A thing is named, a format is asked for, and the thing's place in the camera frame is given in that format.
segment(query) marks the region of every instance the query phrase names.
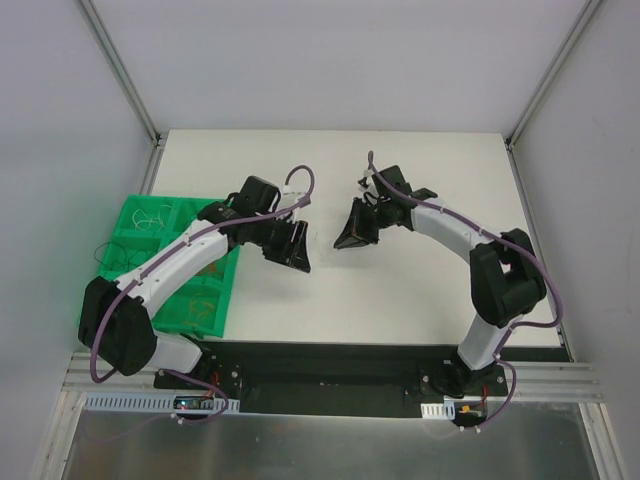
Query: white enclosure panel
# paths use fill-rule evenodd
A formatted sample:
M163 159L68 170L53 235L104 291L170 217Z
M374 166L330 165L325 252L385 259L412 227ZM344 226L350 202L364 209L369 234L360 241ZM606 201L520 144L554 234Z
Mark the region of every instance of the white enclosure panel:
M0 65L0 477L24 480L150 149L74 2L1 2Z
M170 128L510 133L584 0L96 0Z
M516 148L569 343L640 478L640 2L605 3Z

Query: wire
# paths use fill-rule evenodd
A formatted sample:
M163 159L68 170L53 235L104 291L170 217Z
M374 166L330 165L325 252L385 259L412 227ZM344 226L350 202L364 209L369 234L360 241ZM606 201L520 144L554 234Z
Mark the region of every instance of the wire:
M217 386L215 386L213 383L209 384L206 382L202 382L200 380L197 380L195 378L189 377L187 375L184 375L180 372L176 372L175 370L164 370L165 373L168 373L169 375L173 375L174 377L177 377L181 380L184 380L186 382L189 382L193 385L198 385L200 387L204 387L208 389L208 392L211 392L212 395L213 393L216 393L217 395L219 395L223 400L224 400L224 405L223 407L218 410L215 413L212 413L211 415L207 415L206 418L203 419L199 419L199 420L192 420L189 418L180 418L180 420L178 420L179 424L187 424L187 425L199 425L202 423L208 423L211 422L213 420L215 420L216 418L218 418L220 415L222 415L225 411L227 411L229 409L229 398L225 395L225 393L220 390L220 388L218 388ZM107 444L107 443L111 443L111 442L115 442L116 440L119 440L121 438L124 438L128 435L131 435L132 433L138 432L140 430L142 430L144 427L146 427L147 425L154 423L157 420L160 420L161 418L175 418L176 414L175 413L160 413L158 415L154 415L153 417L147 418L145 420L143 420L142 422L138 423L137 425L135 425L134 427L125 430L124 432L120 432L116 435L113 435L112 437L109 438L98 438L98 437L94 437L93 435L89 434L87 432L87 428L86 428L86 422L83 418L81 418L81 425L80 425L80 431L82 432L82 435L84 437L86 437L87 439L91 440L92 442L96 442L96 443L102 443L102 444Z
M153 224L158 224L158 225L160 225L160 228L158 228L156 231L159 232L160 230L162 230L165 227L164 220L162 219L162 216L160 215L160 211L161 211L162 208L168 208L169 209L169 213L171 213L171 208L172 208L171 205L166 205L166 204L165 205L160 205L160 207L158 208L158 215L155 216L155 217L150 217L141 208L139 208L135 212L133 212L133 215L131 215L131 221L133 222L133 225L134 225L135 229L136 230L143 230L143 231L146 232L146 231L151 230L151 226ZM142 215L144 215L145 218L142 219L142 220L136 220L136 215L138 214L138 212L141 212ZM140 226L140 224L142 224L142 223L146 223L147 224L147 228L142 228Z
M507 393L507 398L504 399L504 402L502 402L502 405L498 407L498 410L496 410L495 413L493 413L489 418L487 418L484 422L482 422L483 426L493 422L495 418L507 408L507 406L511 403L511 400L513 399L513 395L516 392L516 384L517 384L516 368L513 365L511 365L509 362L506 362L500 359L498 356L496 356L495 359L498 365L502 365L503 367L507 367L509 370L511 370L511 388L509 388L509 393Z
M493 352L493 357L494 357L496 363L498 363L499 365L503 365L503 366L505 366L505 367L507 367L507 368L509 368L511 370L511 374L512 374L513 380L511 382L511 389L510 389L509 394L507 395L507 398L505 399L504 403L500 406L500 408L498 408L498 410L489 419L487 419L485 422L483 422L483 425L484 425L488 421L493 420L501 412L504 411L504 409L507 407L507 405L509 405L509 403L511 402L511 399L513 398L513 394L514 394L515 388L516 388L516 369L510 363L505 362L504 360L500 359L500 351L502 350L502 348L505 346L505 344L509 340L509 337L511 336L511 334L513 333L513 330L515 328L518 328L518 327L555 328L558 325L560 325L560 322L562 321L562 318L564 317L564 303L562 302L562 298L560 296L560 292L558 291L558 288L556 287L555 283L551 279L549 273L544 268L544 265L542 265L542 263L531 252L525 250L524 248L522 248L519 245L516 245L515 243L512 243L512 242L510 242L508 240L505 240L505 239L503 239L501 237L498 237L497 235L494 235L491 232L488 232L488 231L484 230L480 225L475 223L473 220L465 217L464 215L462 215L462 214L460 214L460 213L458 213L458 212L456 212L454 210L451 210L451 209L449 209L447 207L444 207L442 205L436 205L436 204L433 204L433 203L425 202L423 200L418 200L417 198L413 198L413 197L410 197L409 195L406 195L406 194L402 193L401 191L396 189L393 185L391 185L389 182L387 182L387 180L385 180L385 178L376 169L375 165L373 164L373 151L369 151L368 163L369 163L369 169L373 172L373 174L394 195L396 195L396 196L398 196L398 197L400 197L400 198L402 198L404 200L413 202L416 205L420 205L422 207L429 208L429 209L432 209L432 210L438 210L438 211L440 211L440 212L442 212L442 213L444 213L446 215L449 215L450 217L453 217L456 220L458 220L458 221L462 222L463 224L467 225L472 230L475 230L480 235L483 235L483 236L489 238L490 240L498 242L499 244L504 246L505 249L509 248L511 250L514 250L515 252L519 253L520 255L525 257L527 260L529 260L529 262L531 262L531 264L533 264L533 266L536 268L536 270L538 270L538 272L540 272L540 275L542 275L542 278L544 278L545 283L549 287L549 291L551 292L551 296L553 297L553 301L554 301L555 306L556 306L556 317L555 317L555 319L552 322L548 322L548 323L538 323L538 322L528 322L528 321L518 321L518 322L512 323L509 326L509 328L507 329L507 331L505 332L504 336L502 337L502 340L500 340L500 342L498 343L498 346L496 347L495 351Z
M311 170L306 165L298 165L297 167L293 168L287 175L287 178L285 179L285 185L288 185L293 175L300 170L305 170L309 174L309 189L296 203L294 203L290 207L283 208L282 210L279 210L276 212L267 213L266 215L257 216L257 217L246 217L246 218L240 218L235 220L227 220L225 222L221 222L216 225L211 225L210 227L203 228L202 230L194 233L189 237L188 239L189 244L197 240L198 238L202 237L203 235L219 230L220 228L271 220L274 218L278 218L282 215L285 215L289 212L293 212L297 208L302 208L306 205L309 205L311 203L311 194L313 193L313 190L315 189L315 184L316 184L315 174L313 173L313 170ZM91 375L91 379L95 383L103 383L116 372L116 369L113 368L107 374L100 377L97 371L98 350L100 349L100 343L102 342L102 337L107 328L107 325L109 324L109 321L111 320L113 312L118 307L120 302L122 302L122 300L129 294L129 292L131 292L131 290L133 290L136 286L144 283L144 279L147 278L154 270L156 270L160 265L162 265L165 261L167 261L169 258L171 258L173 255L175 255L177 252L179 252L186 246L187 246L187 243L180 242L174 245L171 249L166 251L164 254L162 254L158 259L156 259L151 265L149 265L145 270L143 270L140 273L140 282L138 282L135 279L132 280L116 296L116 298L111 302L109 307L107 307L107 310L105 311L104 315L102 316L102 320L100 321L100 325L98 326L98 330L96 331L93 345L91 347L91 356L89 357L89 373Z
M371 206L371 207L373 207L374 205L377 205L381 201L380 197L376 197L371 192L364 192L362 194L362 197L364 198L364 201L366 202L366 204Z

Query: green plastic crate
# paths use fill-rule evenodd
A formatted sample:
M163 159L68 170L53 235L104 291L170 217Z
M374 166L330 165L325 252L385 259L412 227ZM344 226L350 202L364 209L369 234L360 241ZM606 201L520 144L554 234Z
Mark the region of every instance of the green plastic crate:
M96 252L98 275L114 280L175 240L216 200L131 195L122 206L109 243ZM222 337L239 249L203 268L162 306L152 323L166 333Z

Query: black joint housing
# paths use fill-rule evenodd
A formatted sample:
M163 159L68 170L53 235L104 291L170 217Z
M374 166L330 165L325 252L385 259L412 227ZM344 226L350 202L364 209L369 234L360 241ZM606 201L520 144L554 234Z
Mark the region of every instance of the black joint housing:
M102 317L119 293L117 283L102 277L87 285L78 328L78 340L86 347L93 347ZM147 309L139 298L127 295L111 315L98 355L122 375L133 375L149 362L157 340Z
M274 184L256 176L248 177L233 198L233 209L243 217L269 212L280 190Z
M520 229L503 233L502 238L533 255L529 236ZM469 252L471 299L480 316L498 328L513 318L531 312L547 294L538 269L523 255L498 242L480 244ZM502 265L509 265L504 272Z

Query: metal bracket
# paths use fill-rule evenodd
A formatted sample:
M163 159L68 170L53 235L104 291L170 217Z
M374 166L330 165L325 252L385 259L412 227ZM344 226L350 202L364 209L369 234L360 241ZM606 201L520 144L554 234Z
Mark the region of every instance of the metal bracket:
M589 444L601 480L623 480L628 478L622 464L622 456L613 431L609 425L609 414L604 404L580 404Z
M602 403L604 397L593 367L588 363L512 362L518 375L514 402ZM98 374L103 375L111 366L98 360ZM507 385L511 373L505 372ZM89 354L76 353L71 358L62 389L82 392L129 392L193 395L194 390L155 390L155 370L144 368L130 377L116 373L107 383L95 384L89 375ZM500 397L489 397L501 401Z
M569 33L564 38L564 41L558 49L558 52L553 57L551 64L544 72L540 83L538 83L531 99L527 103L527 106L516 122L512 133L507 137L507 145L509 147L515 145L522 136L525 128L527 128L529 120L531 120L531 117L537 110L542 100L545 98L547 92L553 84L553 81L562 70L562 67L564 67L564 65L566 64L567 59L575 49L580 39L583 37L584 33L587 30L587 27L591 25L591 22L595 18L595 14L598 12L604 1L605 0L587 0L587 2L585 3L584 7L580 11L580 14L578 15L578 18L571 26L571 30L569 30Z
M140 98L140 94L138 93L136 86L133 84L113 40L109 36L109 32L107 31L102 18L100 18L100 14L98 13L96 6L93 4L92 0L76 0L76 3L80 12L87 21L87 25L91 30L98 47L100 47L113 76L120 85L122 93L129 102L129 105L131 105L131 108L142 125L142 128L144 128L145 132L155 145L155 142L157 142L160 137L159 132L153 123L149 112L144 106L142 99Z

